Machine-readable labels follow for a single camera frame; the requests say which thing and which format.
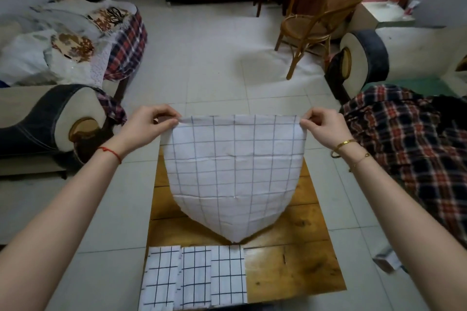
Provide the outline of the gold bangle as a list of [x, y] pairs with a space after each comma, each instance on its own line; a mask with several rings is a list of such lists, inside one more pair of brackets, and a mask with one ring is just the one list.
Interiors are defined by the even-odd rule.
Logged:
[[331, 157], [334, 159], [345, 158], [357, 147], [360, 147], [360, 145], [355, 139], [346, 140], [331, 149]]

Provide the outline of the black garment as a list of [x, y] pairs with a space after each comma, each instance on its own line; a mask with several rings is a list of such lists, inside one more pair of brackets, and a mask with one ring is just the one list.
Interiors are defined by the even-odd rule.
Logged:
[[440, 114], [440, 122], [436, 129], [438, 135], [446, 128], [452, 127], [453, 123], [460, 130], [467, 131], [467, 96], [434, 96], [431, 105]]

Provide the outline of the folded white grid-checked cloth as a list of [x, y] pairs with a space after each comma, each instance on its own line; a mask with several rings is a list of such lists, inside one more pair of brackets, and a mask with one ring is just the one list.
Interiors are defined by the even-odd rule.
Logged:
[[211, 307], [248, 303], [245, 255], [242, 246], [209, 246], [211, 259]]
[[212, 305], [212, 247], [181, 248], [174, 311], [205, 310]]
[[174, 311], [180, 246], [149, 247], [138, 311]]

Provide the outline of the white lace floral sofa cover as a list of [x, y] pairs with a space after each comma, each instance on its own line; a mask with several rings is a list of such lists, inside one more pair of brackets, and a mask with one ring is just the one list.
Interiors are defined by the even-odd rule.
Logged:
[[101, 89], [111, 50], [136, 13], [125, 1], [59, 0], [0, 15], [0, 82]]

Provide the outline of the red plaid sofa cloth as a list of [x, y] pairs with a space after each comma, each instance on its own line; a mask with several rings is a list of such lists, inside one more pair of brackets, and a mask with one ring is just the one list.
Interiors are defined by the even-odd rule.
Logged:
[[139, 9], [129, 19], [128, 28], [121, 31], [110, 52], [104, 80], [113, 82], [131, 77], [139, 68], [148, 42], [148, 32]]

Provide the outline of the white side table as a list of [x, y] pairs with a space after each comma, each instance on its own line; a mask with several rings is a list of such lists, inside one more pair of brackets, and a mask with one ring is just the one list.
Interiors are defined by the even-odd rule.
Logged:
[[347, 32], [414, 25], [415, 19], [405, 15], [404, 10], [397, 4], [387, 1], [362, 2], [356, 7]]

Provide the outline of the white grid-checked cloth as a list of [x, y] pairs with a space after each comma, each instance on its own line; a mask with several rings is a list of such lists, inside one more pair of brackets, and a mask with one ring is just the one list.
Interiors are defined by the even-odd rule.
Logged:
[[212, 247], [181, 248], [174, 311], [205, 310], [212, 305]]
[[289, 205], [306, 137], [296, 115], [180, 118], [160, 139], [173, 199], [190, 219], [242, 242]]
[[174, 311], [180, 246], [149, 247], [138, 311]]
[[211, 259], [211, 307], [248, 303], [245, 255], [242, 246], [209, 246]]

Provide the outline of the beige and denim sofa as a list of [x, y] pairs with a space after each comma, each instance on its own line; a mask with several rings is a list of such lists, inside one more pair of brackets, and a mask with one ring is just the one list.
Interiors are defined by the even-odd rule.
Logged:
[[467, 96], [467, 25], [347, 32], [324, 78], [341, 104], [372, 84]]

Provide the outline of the person's right hand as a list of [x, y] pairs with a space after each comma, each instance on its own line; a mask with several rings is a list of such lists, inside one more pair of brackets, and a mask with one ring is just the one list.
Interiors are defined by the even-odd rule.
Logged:
[[301, 120], [322, 121], [322, 131], [310, 133], [320, 144], [328, 149], [333, 149], [339, 143], [353, 139], [343, 115], [334, 109], [313, 107], [308, 110]]

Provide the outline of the person's left forearm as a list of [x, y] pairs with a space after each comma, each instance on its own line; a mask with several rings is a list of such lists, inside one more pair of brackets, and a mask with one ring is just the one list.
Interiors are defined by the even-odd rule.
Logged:
[[0, 252], [0, 311], [44, 311], [122, 159], [98, 149]]

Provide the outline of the person's left hand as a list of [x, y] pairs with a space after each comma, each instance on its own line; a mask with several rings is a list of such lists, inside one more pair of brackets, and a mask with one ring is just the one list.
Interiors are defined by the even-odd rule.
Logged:
[[142, 148], [170, 129], [156, 129], [158, 118], [182, 116], [167, 104], [140, 106], [122, 126], [120, 132], [108, 140], [103, 147], [110, 149], [120, 159], [136, 149]]

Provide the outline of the red and navy plaid blanket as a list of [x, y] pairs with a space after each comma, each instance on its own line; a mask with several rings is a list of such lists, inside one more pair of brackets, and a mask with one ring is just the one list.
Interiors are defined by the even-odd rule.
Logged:
[[357, 142], [467, 249], [467, 131], [453, 123], [438, 135], [433, 97], [374, 85], [340, 112]]

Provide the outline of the small white box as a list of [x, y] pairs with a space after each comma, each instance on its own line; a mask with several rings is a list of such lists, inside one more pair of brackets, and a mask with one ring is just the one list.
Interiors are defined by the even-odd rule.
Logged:
[[408, 270], [403, 266], [391, 246], [387, 246], [376, 253], [372, 257], [372, 260], [377, 265], [377, 267], [379, 267], [379, 269], [387, 274], [395, 273], [398, 270], [402, 270], [406, 274], [409, 274]]

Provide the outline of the person's right forearm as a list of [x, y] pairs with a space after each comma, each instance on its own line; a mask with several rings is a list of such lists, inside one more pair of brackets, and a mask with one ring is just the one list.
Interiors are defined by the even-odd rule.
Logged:
[[467, 250], [364, 148], [343, 159], [429, 308], [467, 311]]

